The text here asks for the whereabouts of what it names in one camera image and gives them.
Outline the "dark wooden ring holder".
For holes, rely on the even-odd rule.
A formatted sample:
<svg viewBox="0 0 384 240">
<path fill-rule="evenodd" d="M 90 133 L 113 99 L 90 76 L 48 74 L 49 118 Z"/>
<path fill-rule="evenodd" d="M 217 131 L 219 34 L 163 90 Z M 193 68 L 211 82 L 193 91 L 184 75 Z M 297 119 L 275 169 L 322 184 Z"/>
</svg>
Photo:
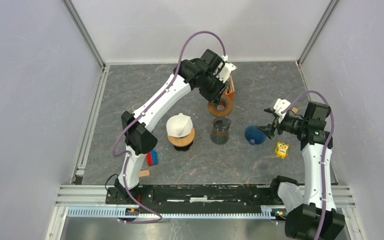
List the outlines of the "dark wooden ring holder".
<svg viewBox="0 0 384 240">
<path fill-rule="evenodd" d="M 218 104 L 209 102 L 208 111 L 215 117 L 226 117 L 233 110 L 233 99 L 227 95 L 222 95 Z"/>
</svg>

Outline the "white paper coffee filter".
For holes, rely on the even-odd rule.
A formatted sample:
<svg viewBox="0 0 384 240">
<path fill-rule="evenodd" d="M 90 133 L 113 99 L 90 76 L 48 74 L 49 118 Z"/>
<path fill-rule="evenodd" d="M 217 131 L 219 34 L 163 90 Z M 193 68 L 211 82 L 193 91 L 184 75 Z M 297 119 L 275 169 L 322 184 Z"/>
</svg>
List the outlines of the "white paper coffee filter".
<svg viewBox="0 0 384 240">
<path fill-rule="evenodd" d="M 184 138 L 192 132 L 193 122 L 190 116 L 179 113 L 170 117 L 166 122 L 167 135 L 174 138 Z"/>
</svg>

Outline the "grey glass carafe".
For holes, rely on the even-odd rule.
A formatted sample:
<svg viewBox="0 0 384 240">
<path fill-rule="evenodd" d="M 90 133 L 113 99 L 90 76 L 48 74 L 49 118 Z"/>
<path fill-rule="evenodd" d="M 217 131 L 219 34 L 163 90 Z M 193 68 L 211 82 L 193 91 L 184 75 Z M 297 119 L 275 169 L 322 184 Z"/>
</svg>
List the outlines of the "grey glass carafe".
<svg viewBox="0 0 384 240">
<path fill-rule="evenodd" d="M 229 129 L 232 120 L 227 117 L 216 117 L 212 123 L 210 139 L 217 145 L 224 145 L 229 140 Z"/>
</svg>

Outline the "light wooden ring holder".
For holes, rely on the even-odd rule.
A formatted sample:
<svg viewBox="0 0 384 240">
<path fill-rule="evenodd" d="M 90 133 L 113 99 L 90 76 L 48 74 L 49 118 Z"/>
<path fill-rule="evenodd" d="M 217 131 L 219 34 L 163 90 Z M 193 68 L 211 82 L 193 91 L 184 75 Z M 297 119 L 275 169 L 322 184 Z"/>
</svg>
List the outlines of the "light wooden ring holder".
<svg viewBox="0 0 384 240">
<path fill-rule="evenodd" d="M 186 147 L 193 142 L 195 138 L 195 129 L 192 128 L 191 132 L 184 137 L 174 137 L 174 136 L 168 135 L 167 138 L 168 138 L 168 141 L 175 147 Z"/>
</svg>

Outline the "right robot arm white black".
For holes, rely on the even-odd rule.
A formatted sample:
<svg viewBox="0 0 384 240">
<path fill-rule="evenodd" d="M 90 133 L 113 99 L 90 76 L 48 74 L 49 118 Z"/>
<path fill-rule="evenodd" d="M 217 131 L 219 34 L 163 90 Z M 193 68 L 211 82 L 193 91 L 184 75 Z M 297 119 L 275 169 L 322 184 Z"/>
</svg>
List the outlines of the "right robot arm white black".
<svg viewBox="0 0 384 240">
<path fill-rule="evenodd" d="M 287 109 L 291 103 L 277 99 L 266 108 L 274 120 L 257 129 L 272 139 L 275 132 L 288 132 L 300 141 L 304 160 L 304 193 L 291 178 L 278 176 L 269 189 L 269 199 L 284 204 L 287 211 L 284 231 L 295 240 L 334 240 L 346 225 L 345 216 L 338 212 L 332 195 L 330 163 L 333 139 L 325 130 L 331 107 L 310 101 L 304 115 Z"/>
</svg>

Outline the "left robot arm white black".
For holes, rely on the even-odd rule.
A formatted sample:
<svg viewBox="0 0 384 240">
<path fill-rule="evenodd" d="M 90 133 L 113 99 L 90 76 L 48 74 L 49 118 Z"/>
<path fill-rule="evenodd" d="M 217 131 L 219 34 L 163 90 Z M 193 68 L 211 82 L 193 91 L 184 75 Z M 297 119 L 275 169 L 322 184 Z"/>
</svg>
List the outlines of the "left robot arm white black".
<svg viewBox="0 0 384 240">
<path fill-rule="evenodd" d="M 164 85 L 144 105 L 121 115 L 125 160 L 114 184 L 120 200 L 125 204 L 136 200 L 135 187 L 139 184 L 142 165 L 147 153 L 158 143 L 152 131 L 167 111 L 194 89 L 198 89 L 208 102 L 218 104 L 228 86 L 228 78 L 236 69 L 226 55 L 219 56 L 207 49 L 199 58 L 181 60 Z"/>
</svg>

